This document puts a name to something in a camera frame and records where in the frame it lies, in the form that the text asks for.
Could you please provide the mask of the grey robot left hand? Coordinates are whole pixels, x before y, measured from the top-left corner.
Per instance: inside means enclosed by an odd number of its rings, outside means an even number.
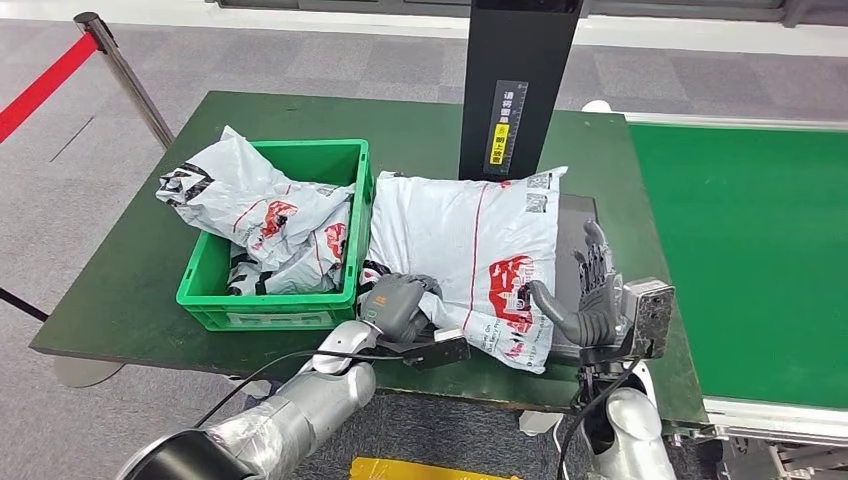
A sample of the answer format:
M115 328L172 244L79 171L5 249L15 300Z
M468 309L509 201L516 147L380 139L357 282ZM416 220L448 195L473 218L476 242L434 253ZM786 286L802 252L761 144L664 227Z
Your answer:
M393 343L413 343L430 323L419 307L425 293L442 296L438 282L426 275L381 276L357 304L357 317Z

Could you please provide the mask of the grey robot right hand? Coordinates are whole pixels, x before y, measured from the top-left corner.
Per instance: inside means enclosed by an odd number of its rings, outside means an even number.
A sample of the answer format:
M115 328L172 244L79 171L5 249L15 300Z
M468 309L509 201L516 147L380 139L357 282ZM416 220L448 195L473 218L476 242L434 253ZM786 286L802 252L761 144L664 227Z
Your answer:
M601 347L616 343L619 321L621 275L616 271L607 236L598 223L583 225L587 252L573 252L578 263L581 296L578 309L559 304L539 280L527 283L530 298L572 344Z

